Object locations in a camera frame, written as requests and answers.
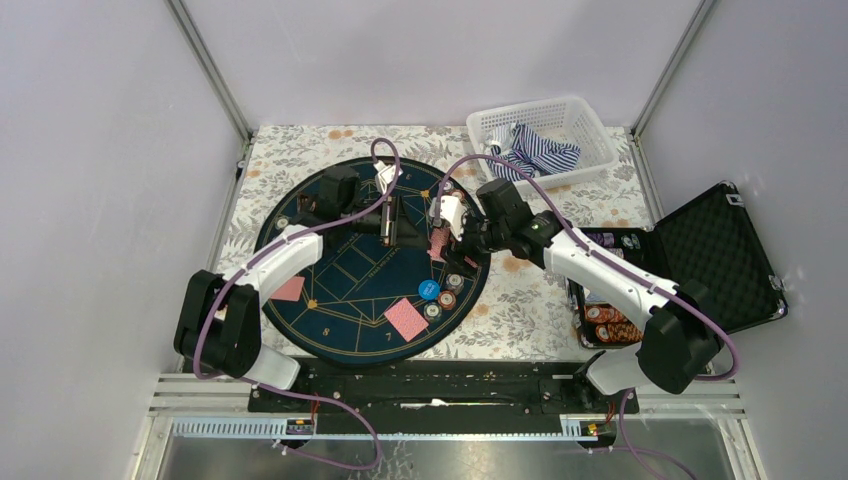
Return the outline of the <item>green blue 50 chip stack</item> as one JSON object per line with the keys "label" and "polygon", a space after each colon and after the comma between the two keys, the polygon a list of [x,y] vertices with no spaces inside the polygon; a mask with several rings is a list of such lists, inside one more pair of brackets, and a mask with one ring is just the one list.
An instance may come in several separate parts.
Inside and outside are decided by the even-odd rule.
{"label": "green blue 50 chip stack", "polygon": [[443,314],[442,307],[437,302],[428,302],[424,305],[423,315],[429,323],[436,323],[441,320]]}

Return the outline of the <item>clear triangular card cutter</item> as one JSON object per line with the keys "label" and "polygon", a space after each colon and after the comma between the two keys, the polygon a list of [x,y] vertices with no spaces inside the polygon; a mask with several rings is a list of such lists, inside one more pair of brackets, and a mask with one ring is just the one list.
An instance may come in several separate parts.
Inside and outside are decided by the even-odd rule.
{"label": "clear triangular card cutter", "polygon": [[315,205],[315,196],[311,194],[299,194],[297,197],[298,212],[312,212]]}

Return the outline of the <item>red chip stack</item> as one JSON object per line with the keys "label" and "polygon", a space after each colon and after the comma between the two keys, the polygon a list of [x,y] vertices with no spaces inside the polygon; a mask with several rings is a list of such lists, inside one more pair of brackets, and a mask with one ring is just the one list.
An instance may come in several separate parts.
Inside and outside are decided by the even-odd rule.
{"label": "red chip stack", "polygon": [[453,291],[442,291],[437,297],[437,303],[443,310],[450,311],[457,305],[457,297]]}

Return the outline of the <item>blue small blind button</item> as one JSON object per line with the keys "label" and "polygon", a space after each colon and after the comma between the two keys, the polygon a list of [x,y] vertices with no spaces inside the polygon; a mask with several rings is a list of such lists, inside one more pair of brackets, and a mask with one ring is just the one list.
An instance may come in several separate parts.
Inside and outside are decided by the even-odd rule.
{"label": "blue small blind button", "polygon": [[418,295],[426,301],[436,300],[440,293],[440,283],[432,279],[424,280],[418,286]]}

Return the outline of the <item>red card seat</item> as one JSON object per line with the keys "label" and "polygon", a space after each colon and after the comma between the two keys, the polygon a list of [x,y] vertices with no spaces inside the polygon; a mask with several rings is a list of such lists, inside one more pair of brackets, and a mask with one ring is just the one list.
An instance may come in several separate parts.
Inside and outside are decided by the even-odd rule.
{"label": "red card seat", "polygon": [[449,243],[450,236],[450,230],[446,227],[435,227],[432,229],[429,237],[429,249],[427,250],[432,261],[445,262],[442,251]]}
{"label": "red card seat", "polygon": [[406,342],[411,342],[428,328],[428,321],[407,299],[402,298],[385,312],[385,318]]}
{"label": "red card seat", "polygon": [[298,302],[301,298],[304,283],[304,277],[292,277],[270,295],[270,300],[282,302]]}

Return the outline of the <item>grey chip stack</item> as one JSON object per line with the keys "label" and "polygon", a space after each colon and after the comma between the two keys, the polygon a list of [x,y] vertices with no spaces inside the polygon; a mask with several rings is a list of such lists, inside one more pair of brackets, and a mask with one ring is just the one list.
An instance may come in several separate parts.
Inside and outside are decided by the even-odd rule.
{"label": "grey chip stack", "polygon": [[279,231],[283,231],[288,225],[290,221],[286,216],[279,216],[275,221],[275,228]]}
{"label": "grey chip stack", "polygon": [[464,283],[464,277],[457,273],[448,274],[444,280],[445,288],[454,294],[459,294],[462,291]]}

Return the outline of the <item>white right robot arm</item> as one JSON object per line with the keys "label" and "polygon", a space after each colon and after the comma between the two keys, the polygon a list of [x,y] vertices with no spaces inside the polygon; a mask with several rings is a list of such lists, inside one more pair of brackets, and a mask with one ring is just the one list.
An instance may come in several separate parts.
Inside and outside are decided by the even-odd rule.
{"label": "white right robot arm", "polygon": [[595,355],[577,374],[575,402],[597,412],[613,394],[654,385],[682,393],[706,380],[707,364],[728,340],[704,313],[709,291],[690,281],[679,285],[647,272],[599,246],[554,207],[535,213],[509,181],[495,180],[477,192],[484,215],[468,213],[461,200],[437,193],[428,215],[449,229],[444,259],[463,267],[486,253],[510,251],[537,267],[574,280],[599,294],[642,333],[627,348]]}

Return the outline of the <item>red card bottom seat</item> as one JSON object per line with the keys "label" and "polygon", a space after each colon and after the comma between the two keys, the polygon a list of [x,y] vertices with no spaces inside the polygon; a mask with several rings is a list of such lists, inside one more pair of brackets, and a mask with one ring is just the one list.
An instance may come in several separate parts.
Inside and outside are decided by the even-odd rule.
{"label": "red card bottom seat", "polygon": [[407,299],[402,298],[385,312],[385,318],[406,342],[411,342],[428,328],[428,321]]}

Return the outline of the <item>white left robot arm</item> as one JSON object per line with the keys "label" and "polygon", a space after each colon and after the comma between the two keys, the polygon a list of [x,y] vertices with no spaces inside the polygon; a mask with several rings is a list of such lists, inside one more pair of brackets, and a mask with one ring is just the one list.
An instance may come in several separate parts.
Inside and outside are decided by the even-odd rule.
{"label": "white left robot arm", "polygon": [[402,170],[381,160],[373,166],[376,199],[360,198],[360,177],[351,167],[328,168],[318,191],[301,200],[288,224],[246,263],[224,274],[200,270],[191,276],[174,348],[198,379],[241,379],[271,390],[288,411],[307,404],[311,387],[298,376],[299,363],[263,343],[260,313],[274,293],[321,260],[336,237],[360,230],[395,241],[393,190]]}

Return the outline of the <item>red playing card deck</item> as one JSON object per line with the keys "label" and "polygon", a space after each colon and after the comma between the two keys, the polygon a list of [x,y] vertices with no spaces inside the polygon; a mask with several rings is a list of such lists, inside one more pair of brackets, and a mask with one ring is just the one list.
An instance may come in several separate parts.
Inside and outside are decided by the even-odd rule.
{"label": "red playing card deck", "polygon": [[397,206],[393,196],[382,203],[381,210],[381,239],[386,247],[393,247],[396,242]]}

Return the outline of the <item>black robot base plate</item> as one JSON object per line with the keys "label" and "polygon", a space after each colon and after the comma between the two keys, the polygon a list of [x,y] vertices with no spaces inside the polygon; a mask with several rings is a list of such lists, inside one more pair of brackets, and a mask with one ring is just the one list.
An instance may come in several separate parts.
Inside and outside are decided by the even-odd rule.
{"label": "black robot base plate", "polygon": [[605,420],[624,407],[638,414],[656,394],[643,387],[625,398],[592,391],[577,362],[409,360],[365,370],[302,359],[293,397],[249,393],[251,414],[303,414],[321,435],[359,434],[364,426],[333,400],[362,415],[381,436],[542,436],[560,419]]}

